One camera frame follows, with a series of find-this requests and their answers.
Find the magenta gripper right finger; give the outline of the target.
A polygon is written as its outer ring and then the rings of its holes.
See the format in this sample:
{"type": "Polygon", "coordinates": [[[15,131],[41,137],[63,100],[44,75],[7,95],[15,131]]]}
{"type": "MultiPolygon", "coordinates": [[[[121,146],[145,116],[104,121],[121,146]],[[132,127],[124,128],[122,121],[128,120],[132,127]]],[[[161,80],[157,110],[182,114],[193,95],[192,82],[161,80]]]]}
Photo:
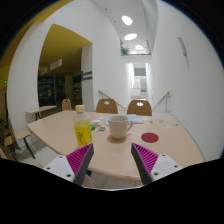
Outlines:
{"type": "Polygon", "coordinates": [[[141,181],[144,185],[182,169],[182,167],[167,154],[156,154],[136,143],[133,143],[131,146],[131,154],[135,160],[141,181]]]}

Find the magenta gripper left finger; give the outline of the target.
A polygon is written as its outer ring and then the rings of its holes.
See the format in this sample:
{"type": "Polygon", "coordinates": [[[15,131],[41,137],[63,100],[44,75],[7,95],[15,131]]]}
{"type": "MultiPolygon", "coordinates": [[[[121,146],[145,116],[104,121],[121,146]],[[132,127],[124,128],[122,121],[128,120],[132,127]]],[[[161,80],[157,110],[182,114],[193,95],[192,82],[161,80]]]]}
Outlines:
{"type": "Polygon", "coordinates": [[[67,156],[59,155],[44,170],[81,186],[93,154],[93,145],[89,144],[67,156]]]}

